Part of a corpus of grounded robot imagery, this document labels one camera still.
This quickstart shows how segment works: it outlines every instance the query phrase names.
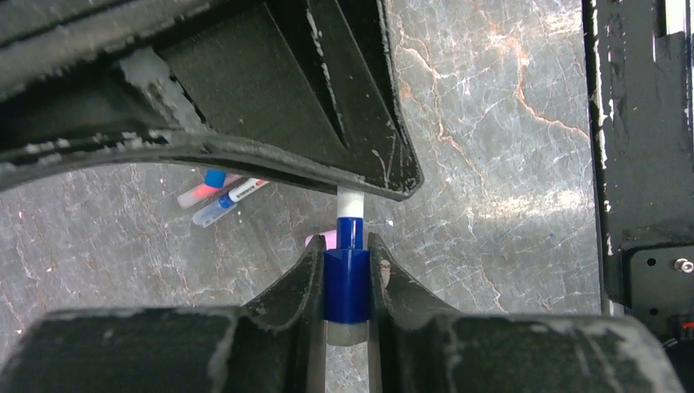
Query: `blue cap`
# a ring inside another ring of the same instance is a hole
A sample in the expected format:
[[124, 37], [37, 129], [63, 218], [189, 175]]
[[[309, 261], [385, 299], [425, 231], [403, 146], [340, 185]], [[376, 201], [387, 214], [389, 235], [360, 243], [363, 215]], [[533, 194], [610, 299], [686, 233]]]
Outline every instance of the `blue cap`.
[[224, 187], [224, 179], [226, 177], [227, 174], [221, 170], [210, 169], [205, 174], [205, 185], [214, 188], [222, 188]]

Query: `gray marble surface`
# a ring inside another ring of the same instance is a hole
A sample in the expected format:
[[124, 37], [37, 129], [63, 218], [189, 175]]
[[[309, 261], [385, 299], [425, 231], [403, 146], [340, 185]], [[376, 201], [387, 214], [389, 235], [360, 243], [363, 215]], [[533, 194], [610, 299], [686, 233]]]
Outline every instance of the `gray marble surface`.
[[[386, 0], [426, 184], [367, 198], [367, 228], [467, 313], [599, 312], [578, 0]], [[117, 165], [0, 194], [0, 354], [64, 307], [243, 303], [332, 227], [333, 196], [270, 185], [213, 227], [177, 165]], [[329, 391], [365, 391], [364, 345], [330, 348]]]

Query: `black metal frame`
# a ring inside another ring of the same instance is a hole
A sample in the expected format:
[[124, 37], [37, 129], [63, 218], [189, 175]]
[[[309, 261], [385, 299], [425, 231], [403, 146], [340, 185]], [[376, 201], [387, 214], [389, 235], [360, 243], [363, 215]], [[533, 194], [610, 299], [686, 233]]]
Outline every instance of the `black metal frame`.
[[691, 6], [672, 34], [665, 7], [584, 2], [602, 310], [666, 342], [692, 389], [694, 274], [675, 268], [694, 260]]

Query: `screw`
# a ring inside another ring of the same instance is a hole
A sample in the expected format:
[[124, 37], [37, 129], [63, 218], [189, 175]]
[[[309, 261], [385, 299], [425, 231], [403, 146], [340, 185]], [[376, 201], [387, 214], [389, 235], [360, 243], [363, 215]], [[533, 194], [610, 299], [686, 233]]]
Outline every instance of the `screw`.
[[694, 272], [694, 264], [685, 258], [675, 260], [674, 268], [682, 273]]

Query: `marker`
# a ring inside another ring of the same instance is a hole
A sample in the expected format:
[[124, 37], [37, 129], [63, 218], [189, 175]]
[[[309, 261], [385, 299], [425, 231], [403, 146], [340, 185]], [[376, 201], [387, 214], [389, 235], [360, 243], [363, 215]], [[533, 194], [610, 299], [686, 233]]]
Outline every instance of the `marker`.
[[207, 174], [205, 175], [205, 183], [202, 183], [200, 185], [197, 185], [190, 190], [184, 192], [178, 197], [178, 205], [181, 206], [183, 209], [187, 209], [196, 203], [203, 201], [211, 196], [213, 196], [215, 193], [219, 192], [222, 188], [225, 188], [232, 183], [236, 182], [237, 180], [240, 180], [243, 178], [243, 176], [239, 174], [230, 174], [230, 175], [224, 175], [224, 178], [222, 178], [221, 186], [220, 187], [215, 187], [219, 183], [219, 176], [217, 175], [217, 178], [214, 181], [208, 182], [208, 176], [210, 175], [210, 172], [217, 172], [220, 173], [220, 171], [215, 170], [208, 170]]
[[235, 187], [231, 191], [220, 196], [217, 201], [214, 201], [198, 210], [193, 215], [193, 223], [195, 225], [200, 225], [202, 228], [209, 227], [218, 219], [221, 219], [226, 213], [234, 210], [237, 207], [237, 203], [241, 199], [249, 196], [253, 192], [258, 191], [260, 188], [268, 184], [269, 182], [267, 180], [248, 178], [238, 187]]
[[354, 346], [367, 340], [369, 250], [364, 249], [364, 193], [337, 188], [336, 249], [323, 252], [326, 342]]

